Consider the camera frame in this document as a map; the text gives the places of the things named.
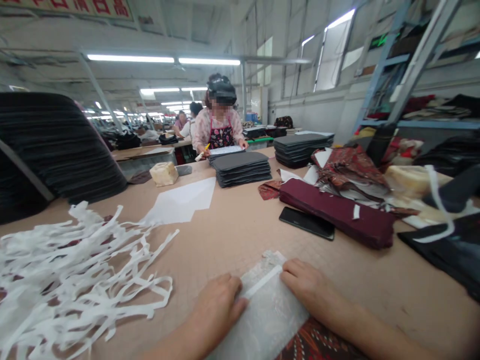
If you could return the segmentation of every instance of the black phone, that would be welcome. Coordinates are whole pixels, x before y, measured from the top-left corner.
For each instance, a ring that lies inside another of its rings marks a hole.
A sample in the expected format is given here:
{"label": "black phone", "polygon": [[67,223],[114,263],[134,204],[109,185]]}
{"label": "black phone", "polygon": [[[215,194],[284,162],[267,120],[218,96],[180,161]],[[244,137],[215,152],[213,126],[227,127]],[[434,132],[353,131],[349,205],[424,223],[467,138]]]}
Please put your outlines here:
{"label": "black phone", "polygon": [[335,226],[321,217],[285,206],[279,220],[329,241],[334,240]]}

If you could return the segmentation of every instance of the floral apron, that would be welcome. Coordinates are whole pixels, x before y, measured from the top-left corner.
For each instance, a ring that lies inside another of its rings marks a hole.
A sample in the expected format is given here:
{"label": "floral apron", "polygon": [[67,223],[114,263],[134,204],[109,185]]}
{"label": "floral apron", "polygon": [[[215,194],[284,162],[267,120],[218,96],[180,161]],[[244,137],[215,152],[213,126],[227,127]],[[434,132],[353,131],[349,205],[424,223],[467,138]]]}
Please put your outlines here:
{"label": "floral apron", "polygon": [[234,145],[232,123],[228,116],[228,126],[213,128],[213,117],[210,115],[210,149],[225,148]]}

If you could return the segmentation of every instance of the hand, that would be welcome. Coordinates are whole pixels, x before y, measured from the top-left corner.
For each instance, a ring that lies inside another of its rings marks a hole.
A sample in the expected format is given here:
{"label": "hand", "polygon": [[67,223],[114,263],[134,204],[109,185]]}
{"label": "hand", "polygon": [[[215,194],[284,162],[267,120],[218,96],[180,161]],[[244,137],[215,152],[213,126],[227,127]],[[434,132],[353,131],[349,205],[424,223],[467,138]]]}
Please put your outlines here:
{"label": "hand", "polygon": [[203,152],[203,157],[204,158],[208,158],[210,156],[210,149],[208,148],[207,150],[205,150],[205,146],[199,146],[197,149],[196,149],[196,152],[198,154],[201,154]]}
{"label": "hand", "polygon": [[247,299],[235,301],[240,290],[240,278],[227,273],[211,280],[198,295],[185,326],[193,331],[193,344],[186,346],[197,347],[201,355],[199,359],[206,357],[220,344],[246,309],[249,303]]}
{"label": "hand", "polygon": [[247,150],[249,148],[249,143],[246,142],[244,139],[238,140],[238,145],[243,149]]}
{"label": "hand", "polygon": [[296,258],[283,264],[280,279],[320,323],[337,334],[349,331],[355,307],[323,273]]}

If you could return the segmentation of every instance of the workbench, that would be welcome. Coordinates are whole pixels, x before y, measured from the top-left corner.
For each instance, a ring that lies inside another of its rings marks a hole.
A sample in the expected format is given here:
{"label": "workbench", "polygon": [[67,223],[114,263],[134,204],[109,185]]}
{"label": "workbench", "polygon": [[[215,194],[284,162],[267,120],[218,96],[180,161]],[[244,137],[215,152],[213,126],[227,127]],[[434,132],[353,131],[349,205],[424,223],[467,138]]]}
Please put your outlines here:
{"label": "workbench", "polygon": [[[275,160],[274,149],[259,152],[271,158],[273,179],[280,180],[277,169],[286,168]],[[118,220],[139,221],[160,192],[215,176],[207,161],[191,166],[192,174],[179,177],[174,185],[156,187],[152,180],[130,185],[123,193],[89,208],[107,216],[123,205]],[[306,167],[286,170],[302,177],[307,172]],[[169,233],[180,230],[144,275],[157,272],[158,276],[173,277],[169,303],[156,310],[152,320],[138,317],[117,323],[110,341],[101,338],[94,343],[90,359],[137,359],[186,319],[210,279],[226,272],[241,276],[266,250],[298,257],[321,269],[347,298],[447,359],[469,359],[478,350],[480,306],[450,276],[396,236],[392,248],[376,251],[339,230],[330,242],[283,223],[278,219],[285,204],[278,199],[262,200],[258,192],[261,183],[232,188],[220,188],[217,183],[209,209],[195,212],[189,223],[161,225],[152,231],[147,240],[155,251]],[[0,226],[0,235],[70,220],[68,209],[66,200],[57,199],[38,215]],[[397,233],[413,228],[397,221],[394,229]],[[158,295],[146,292],[131,304],[158,300]]]}

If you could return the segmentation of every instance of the worker in background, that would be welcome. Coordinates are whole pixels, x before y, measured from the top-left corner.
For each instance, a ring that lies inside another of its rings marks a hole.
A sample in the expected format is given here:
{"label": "worker in background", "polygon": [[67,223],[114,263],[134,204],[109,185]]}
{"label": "worker in background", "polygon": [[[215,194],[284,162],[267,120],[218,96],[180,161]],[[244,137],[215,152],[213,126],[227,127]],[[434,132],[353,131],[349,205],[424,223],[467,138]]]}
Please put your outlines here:
{"label": "worker in background", "polygon": [[196,120],[197,116],[199,115],[199,112],[202,111],[203,108],[204,107],[202,106],[201,103],[198,103],[198,102],[195,102],[195,101],[192,101],[190,103],[191,120],[188,121],[185,124],[185,126],[183,127],[183,129],[181,131],[179,131],[178,133],[175,133],[177,138],[187,139],[189,137],[190,140],[194,138],[195,129],[197,127],[195,125],[195,120]]}
{"label": "worker in background", "polygon": [[237,95],[229,78],[219,73],[213,74],[208,78],[207,86],[206,108],[196,117],[193,148],[199,154],[203,152],[205,157],[210,156],[210,149],[232,145],[247,149],[249,144],[242,134],[242,121],[239,113],[233,109]]}
{"label": "worker in background", "polygon": [[[439,359],[403,332],[343,297],[333,283],[309,263],[298,259],[287,261],[280,279],[311,316],[371,360]],[[247,299],[236,299],[241,289],[240,278],[230,274],[211,280],[198,295],[187,320],[145,354],[143,360],[205,359],[248,306]]]}
{"label": "worker in background", "polygon": [[185,115],[185,113],[180,110],[178,112],[178,116],[176,117],[175,124],[173,125],[173,130],[175,131],[175,134],[179,134],[188,122],[189,119],[187,118],[187,115]]}

